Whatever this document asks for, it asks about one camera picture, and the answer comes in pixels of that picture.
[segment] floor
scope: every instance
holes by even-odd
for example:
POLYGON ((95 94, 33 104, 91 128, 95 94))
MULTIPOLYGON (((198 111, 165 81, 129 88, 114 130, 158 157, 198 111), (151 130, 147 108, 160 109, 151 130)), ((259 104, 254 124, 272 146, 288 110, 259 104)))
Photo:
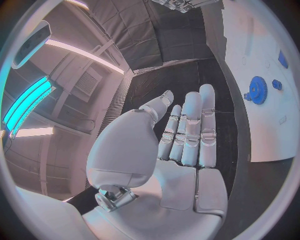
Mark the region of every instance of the floor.
POLYGON ((238 160, 238 130, 234 105, 227 82, 214 58, 183 63, 153 70, 132 79, 122 113, 138 109, 144 103, 171 90, 174 102, 167 114, 155 125, 154 132, 160 140, 174 105, 183 105, 189 92, 198 92, 203 84, 211 84, 215 90, 217 163, 230 195, 238 160))

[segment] light fixture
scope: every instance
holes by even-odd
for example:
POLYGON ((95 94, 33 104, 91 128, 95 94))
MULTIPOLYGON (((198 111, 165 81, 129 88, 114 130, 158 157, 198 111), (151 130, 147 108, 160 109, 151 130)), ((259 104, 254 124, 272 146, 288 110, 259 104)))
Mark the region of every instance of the light fixture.
POLYGON ((124 71, 120 68, 118 68, 117 66, 109 63, 108 61, 105 61, 103 60, 102 58, 98 57, 98 56, 95 56, 87 51, 84 51, 80 48, 77 48, 77 47, 74 47, 74 46, 71 46, 69 44, 66 44, 66 43, 63 43, 63 42, 60 42, 60 41, 55 41, 55 40, 52 40, 52 39, 49 39, 48 41, 46 41, 46 44, 48 45, 52 45, 52 46, 55 46, 55 47, 59 47, 59 48, 62 48, 62 49, 66 49, 66 50, 69 50, 69 51, 72 51, 74 53, 77 53, 77 54, 80 54, 82 56, 85 56, 89 59, 92 59, 100 64, 103 64, 121 74, 124 74, 124 71))
POLYGON ((29 128, 29 129, 20 129, 16 138, 20 137, 31 137, 31 136, 43 136, 43 135, 52 135, 53 127, 41 127, 41 128, 29 128))
POLYGON ((76 1, 76 0, 66 0, 67 2, 70 2, 70 3, 73 3, 73 4, 76 4, 78 6, 81 6, 87 10, 89 10, 88 6, 85 5, 83 2, 80 2, 80 1, 76 1))
POLYGON ((3 119, 3 124, 11 132, 14 139, 20 127, 35 109, 35 107, 47 97, 55 87, 48 81, 47 77, 43 77, 32 86, 30 86, 11 106, 3 119))

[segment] blue light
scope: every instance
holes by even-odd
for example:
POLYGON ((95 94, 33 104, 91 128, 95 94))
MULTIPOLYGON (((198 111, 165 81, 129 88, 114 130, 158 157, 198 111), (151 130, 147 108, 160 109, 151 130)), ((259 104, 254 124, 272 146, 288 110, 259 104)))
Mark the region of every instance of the blue light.
POLYGON ((35 89, 37 89, 39 86, 41 86, 44 82, 46 82, 47 77, 43 77, 42 79, 38 80, 35 84, 33 84, 31 87, 29 87, 11 106, 9 111, 7 112, 6 116, 4 117, 3 123, 7 124, 10 120, 11 116, 17 109, 17 107, 24 101, 25 98, 28 97, 29 94, 31 94, 35 89))
POLYGON ((26 112, 22 115, 22 117, 20 118, 20 120, 18 121, 18 123, 16 124, 15 128, 12 130, 12 138, 14 139, 15 136, 17 135, 20 127, 22 126, 22 124, 24 123, 24 121, 26 120, 26 118, 29 116, 29 114, 35 109, 35 107, 44 99, 46 98, 52 91, 54 90, 54 88, 50 88, 48 90, 46 90, 41 96, 39 96, 39 98, 37 100, 34 101, 34 103, 26 110, 26 112))
POLYGON ((16 108, 12 116, 10 117, 7 128, 12 131, 16 124, 18 123, 21 116, 26 112, 26 110, 38 99, 45 91, 51 88, 51 83, 46 81, 42 85, 40 85, 37 89, 35 89, 32 93, 30 93, 23 102, 16 108))

